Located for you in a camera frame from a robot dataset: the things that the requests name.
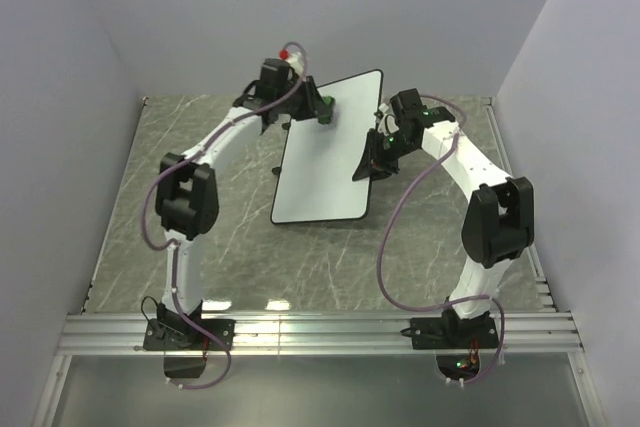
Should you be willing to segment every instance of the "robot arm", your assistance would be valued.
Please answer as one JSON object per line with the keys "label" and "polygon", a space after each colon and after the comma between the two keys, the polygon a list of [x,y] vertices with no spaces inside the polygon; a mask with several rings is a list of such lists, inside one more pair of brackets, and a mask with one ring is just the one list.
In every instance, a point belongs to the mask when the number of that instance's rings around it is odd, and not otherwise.
{"label": "robot arm", "polygon": [[[201,142],[181,155],[168,153],[161,161],[160,172],[164,172],[199,154],[197,161],[178,168],[160,182],[155,203],[167,240],[175,239],[180,244],[177,266],[174,266],[175,245],[169,247],[167,281],[158,307],[158,323],[180,335],[188,335],[190,331],[178,314],[173,294],[177,295],[183,312],[197,320],[203,299],[200,280],[203,234],[211,230],[219,213],[216,177],[281,114],[295,120],[331,122],[335,101],[320,96],[311,76],[302,79],[301,86],[289,100],[273,109],[263,109],[291,91],[302,75],[299,54],[282,57],[286,58],[265,60],[260,78],[249,84],[234,101],[225,119]],[[174,272],[177,276],[175,285],[172,281]]]}
{"label": "robot arm", "polygon": [[[369,131],[353,178],[387,178],[399,171],[398,159],[415,150],[441,158],[458,131],[445,107],[426,108],[417,90],[402,91],[391,99],[390,111],[380,113],[377,128]],[[533,187],[526,178],[512,179],[462,132],[457,149],[442,166],[469,203],[462,228],[467,259],[449,300],[494,296],[513,260],[533,242]],[[456,325],[471,325],[488,311],[489,300],[475,300],[456,304],[443,315],[452,316]]]}

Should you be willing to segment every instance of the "gray marble surface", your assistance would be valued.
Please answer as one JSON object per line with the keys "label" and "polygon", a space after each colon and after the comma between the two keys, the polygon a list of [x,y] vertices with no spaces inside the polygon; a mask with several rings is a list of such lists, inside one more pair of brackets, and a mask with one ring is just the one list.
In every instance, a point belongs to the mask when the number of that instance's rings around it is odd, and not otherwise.
{"label": "gray marble surface", "polygon": [[[132,312],[144,295],[160,298],[166,254],[149,250],[139,214],[162,156],[180,153],[210,132],[233,97],[157,96],[147,102],[107,232],[89,312]],[[466,133],[501,165],[485,100],[454,97],[469,113]],[[292,310],[388,310],[378,291],[375,255],[391,211],[413,178],[433,159],[415,152],[401,159],[399,175],[374,182],[369,215],[360,221],[274,226],[270,222],[286,133],[273,126],[218,179],[220,216],[208,234],[202,282],[208,299],[234,310],[262,310],[270,301]],[[460,228],[465,199],[443,171],[428,177],[406,204],[387,244],[389,291],[404,303],[440,302],[455,287],[465,252]],[[150,231],[163,238],[155,213]],[[510,310],[539,310],[534,274],[522,257],[505,275],[499,298]]]}

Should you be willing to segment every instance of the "white enclosure wall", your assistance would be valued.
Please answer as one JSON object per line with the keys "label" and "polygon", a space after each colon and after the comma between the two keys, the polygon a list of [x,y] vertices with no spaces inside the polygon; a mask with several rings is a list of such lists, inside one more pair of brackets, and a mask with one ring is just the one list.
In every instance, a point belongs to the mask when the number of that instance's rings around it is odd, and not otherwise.
{"label": "white enclosure wall", "polygon": [[549,0],[498,95],[537,245],[612,426],[640,423],[638,0]]}
{"label": "white enclosure wall", "polygon": [[22,427],[84,300],[139,109],[87,0],[0,12],[0,424]]}
{"label": "white enclosure wall", "polygon": [[381,68],[385,90],[498,91],[546,0],[92,0],[145,94],[233,94],[283,42],[327,82]]}

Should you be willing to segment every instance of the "whiteboard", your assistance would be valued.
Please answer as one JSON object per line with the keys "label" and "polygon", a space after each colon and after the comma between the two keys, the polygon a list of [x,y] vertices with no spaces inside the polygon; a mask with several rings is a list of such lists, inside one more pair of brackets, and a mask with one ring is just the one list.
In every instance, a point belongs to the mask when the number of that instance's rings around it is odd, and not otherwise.
{"label": "whiteboard", "polygon": [[380,104],[382,71],[372,70],[319,87],[336,99],[333,120],[292,121],[271,222],[288,224],[361,219],[369,210],[371,180],[353,182],[374,114]]}

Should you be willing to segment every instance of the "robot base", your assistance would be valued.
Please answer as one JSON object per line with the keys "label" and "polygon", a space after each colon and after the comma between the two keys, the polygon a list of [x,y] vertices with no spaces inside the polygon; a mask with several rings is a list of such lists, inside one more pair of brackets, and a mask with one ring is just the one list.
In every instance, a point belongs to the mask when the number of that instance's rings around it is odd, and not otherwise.
{"label": "robot base", "polygon": [[[160,304],[158,318],[151,319],[147,323],[146,334],[142,348],[153,352],[178,352],[178,351],[199,351],[202,356],[165,356],[164,374],[170,379],[197,379],[204,372],[207,364],[207,351],[223,350],[216,342],[209,342],[209,339],[200,332],[187,325],[174,312],[163,309]],[[196,309],[189,317],[200,327],[218,337],[227,350],[233,344],[235,320],[232,319],[202,319],[202,305]]]}
{"label": "robot base", "polygon": [[473,319],[460,319],[453,309],[446,309],[440,318],[416,317],[402,330],[411,338],[413,350],[467,350],[472,342],[478,349],[498,347],[498,331],[489,312]]}

